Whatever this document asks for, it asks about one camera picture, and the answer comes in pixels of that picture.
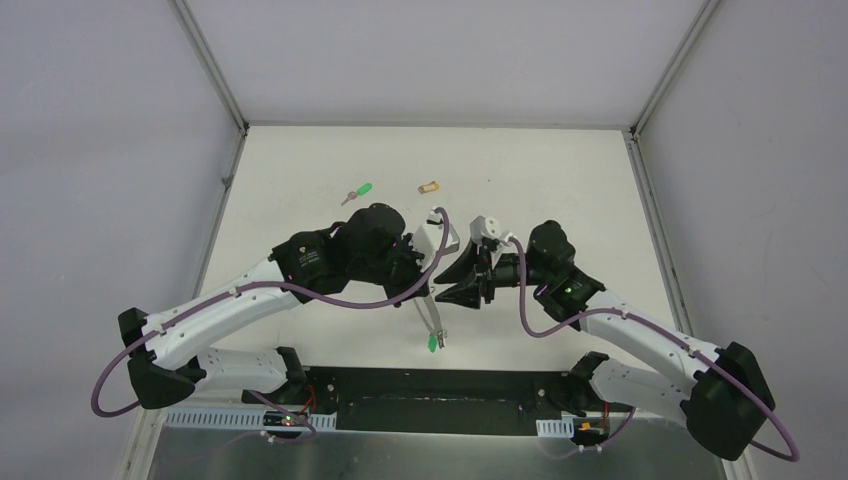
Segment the yellow key tag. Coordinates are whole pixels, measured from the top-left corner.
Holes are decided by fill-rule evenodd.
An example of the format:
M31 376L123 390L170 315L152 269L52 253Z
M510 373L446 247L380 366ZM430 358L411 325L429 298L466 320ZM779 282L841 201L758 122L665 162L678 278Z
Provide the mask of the yellow key tag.
M436 192L436 191L438 191L439 189L440 189L440 184L439 184L438 182L436 182L436 181L431 181L431 182L429 182L429 183L426 183L426 184L420 185L420 186L417 188L417 191L418 191L420 194L428 194L428 193Z

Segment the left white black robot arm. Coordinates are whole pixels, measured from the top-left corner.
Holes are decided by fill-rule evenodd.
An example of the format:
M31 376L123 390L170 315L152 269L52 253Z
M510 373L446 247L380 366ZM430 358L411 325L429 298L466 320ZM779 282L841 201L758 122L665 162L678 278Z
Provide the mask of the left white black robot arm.
M373 204L328 228L302 231L238 278L168 311L130 308L118 317L128 373L141 407L160 409L203 390L253 390L281 404L297 402L305 378L274 349L214 348L242 328L342 292L349 282L383 288L393 305L425 296L424 272L441 246L443 221L433 213L416 232L392 207Z

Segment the large wire keyring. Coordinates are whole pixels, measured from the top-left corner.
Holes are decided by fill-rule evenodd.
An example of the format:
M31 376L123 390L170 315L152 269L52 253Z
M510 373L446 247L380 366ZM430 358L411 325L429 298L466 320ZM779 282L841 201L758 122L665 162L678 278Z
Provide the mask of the large wire keyring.
M430 291L424 297L415 297L413 299L413 305L416 307L428 332L437 339L444 339L446 329L443 326L433 291Z

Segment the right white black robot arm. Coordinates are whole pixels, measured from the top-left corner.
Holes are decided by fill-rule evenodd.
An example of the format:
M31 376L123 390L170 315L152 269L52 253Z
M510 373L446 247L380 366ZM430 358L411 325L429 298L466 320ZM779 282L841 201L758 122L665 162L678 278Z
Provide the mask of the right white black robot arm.
M710 453L736 460L755 445L776 402L747 347L726 347L654 323L575 263L561 225L536 226L527 243L480 216L471 240L436 283L440 303L478 310L499 288L519 291L519 319L537 339L565 329L605 340L642 362L628 365L588 352L563 377L576 415L599 403L642 409L683 426Z

